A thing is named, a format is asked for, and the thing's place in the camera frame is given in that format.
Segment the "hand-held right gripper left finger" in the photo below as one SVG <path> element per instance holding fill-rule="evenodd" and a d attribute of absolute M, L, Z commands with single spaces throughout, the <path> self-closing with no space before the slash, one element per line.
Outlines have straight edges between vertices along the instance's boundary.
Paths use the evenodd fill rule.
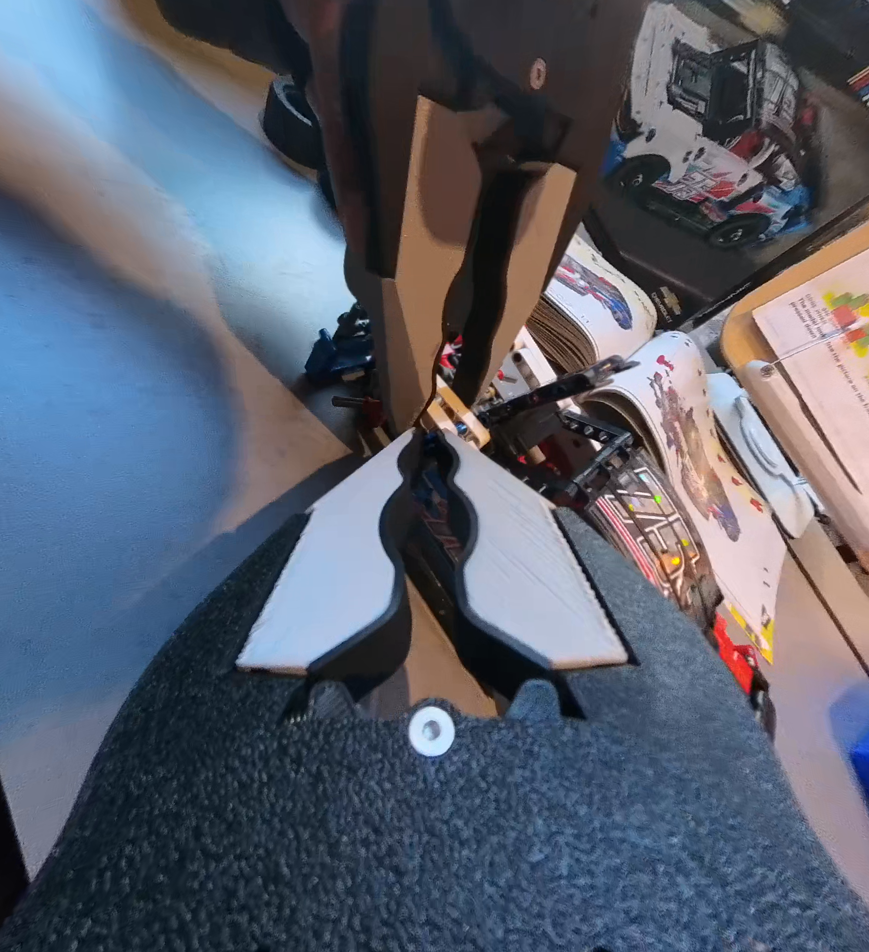
<path fill-rule="evenodd" d="M 239 669 L 337 682 L 357 700 L 397 672 L 412 638 L 400 550 L 414 471 L 410 431 L 309 507 Z"/>

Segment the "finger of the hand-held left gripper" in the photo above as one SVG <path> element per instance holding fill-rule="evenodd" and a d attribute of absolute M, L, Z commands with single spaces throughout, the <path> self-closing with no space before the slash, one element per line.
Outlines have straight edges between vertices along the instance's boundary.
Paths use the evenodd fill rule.
<path fill-rule="evenodd" d="M 419 96 L 407 143 L 380 172 L 381 261 L 352 254 L 346 264 L 370 317 L 381 402 L 395 433 L 416 424 L 435 390 L 445 304 L 483 183 L 476 144 L 496 128 L 493 105 L 457 113 Z"/>
<path fill-rule="evenodd" d="M 468 306 L 452 388 L 471 406 L 486 390 L 545 289 L 576 173 L 530 162 L 490 173 L 462 270 Z"/>

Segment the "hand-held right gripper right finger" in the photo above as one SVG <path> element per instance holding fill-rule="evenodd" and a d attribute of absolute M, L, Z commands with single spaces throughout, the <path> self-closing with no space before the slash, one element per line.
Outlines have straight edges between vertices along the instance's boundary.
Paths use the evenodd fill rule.
<path fill-rule="evenodd" d="M 503 698 L 529 681 L 570 698 L 567 677 L 626 665 L 630 655 L 555 508 L 453 433 L 440 435 L 459 657 Z"/>

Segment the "toy brick race car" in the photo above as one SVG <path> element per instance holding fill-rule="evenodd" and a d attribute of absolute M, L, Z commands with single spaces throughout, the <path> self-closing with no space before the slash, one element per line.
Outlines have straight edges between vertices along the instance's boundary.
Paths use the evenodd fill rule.
<path fill-rule="evenodd" d="M 757 649 L 726 610 L 685 508 L 631 423 L 611 411 L 589 412 L 579 396 L 571 394 L 561 410 L 552 402 L 542 407 L 551 431 L 538 449 L 544 462 L 514 458 L 509 437 L 498 444 L 500 460 L 514 462 L 531 486 L 565 502 L 700 626 L 774 739 L 776 714 Z"/>

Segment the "grey desk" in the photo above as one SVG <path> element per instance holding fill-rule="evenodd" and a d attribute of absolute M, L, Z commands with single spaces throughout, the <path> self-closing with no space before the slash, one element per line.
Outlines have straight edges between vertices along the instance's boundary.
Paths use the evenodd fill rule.
<path fill-rule="evenodd" d="M 270 72 L 154 2 L 0 2 L 0 776 L 29 878 L 188 612 L 355 466 L 302 376 L 340 230 Z"/>

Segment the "black toy set box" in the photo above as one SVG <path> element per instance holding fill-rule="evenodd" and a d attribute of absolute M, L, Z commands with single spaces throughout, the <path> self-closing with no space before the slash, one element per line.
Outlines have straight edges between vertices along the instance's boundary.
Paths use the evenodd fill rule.
<path fill-rule="evenodd" d="M 588 232 L 674 329 L 869 211 L 869 1 L 649 2 Z"/>

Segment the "yellow-cornered white booklet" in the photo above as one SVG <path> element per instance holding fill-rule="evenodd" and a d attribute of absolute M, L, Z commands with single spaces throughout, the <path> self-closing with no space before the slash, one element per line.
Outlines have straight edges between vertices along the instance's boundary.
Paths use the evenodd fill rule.
<path fill-rule="evenodd" d="M 632 360 L 636 366 L 595 390 L 584 408 L 611 411 L 644 439 L 697 531 L 726 610 L 772 663 L 786 545 L 719 437 L 703 352 L 686 334 L 667 332 Z"/>

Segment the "tan clipboard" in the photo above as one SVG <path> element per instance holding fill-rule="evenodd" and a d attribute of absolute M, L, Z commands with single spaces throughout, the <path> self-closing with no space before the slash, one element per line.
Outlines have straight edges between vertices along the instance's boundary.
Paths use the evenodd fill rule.
<path fill-rule="evenodd" d="M 833 457 L 804 400 L 778 368 L 774 351 L 752 319 L 755 308 L 868 248 L 869 218 L 739 301 L 726 319 L 721 346 L 778 446 L 809 482 L 846 544 L 869 572 L 869 530 L 859 520 L 857 491 L 847 485 L 843 465 Z"/>

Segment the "white stand base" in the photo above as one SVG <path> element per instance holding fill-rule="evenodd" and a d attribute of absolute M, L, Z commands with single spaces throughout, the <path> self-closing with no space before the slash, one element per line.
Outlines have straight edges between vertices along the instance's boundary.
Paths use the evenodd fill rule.
<path fill-rule="evenodd" d="M 789 461 L 738 382 L 708 375 L 708 399 L 718 435 L 738 468 L 763 496 L 783 533 L 801 539 L 823 513 L 809 482 Z"/>

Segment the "printed instruction sheet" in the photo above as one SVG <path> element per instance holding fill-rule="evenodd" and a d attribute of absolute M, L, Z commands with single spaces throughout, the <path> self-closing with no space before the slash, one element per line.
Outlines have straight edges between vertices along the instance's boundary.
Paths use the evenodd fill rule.
<path fill-rule="evenodd" d="M 869 248 L 752 311 L 869 530 Z"/>

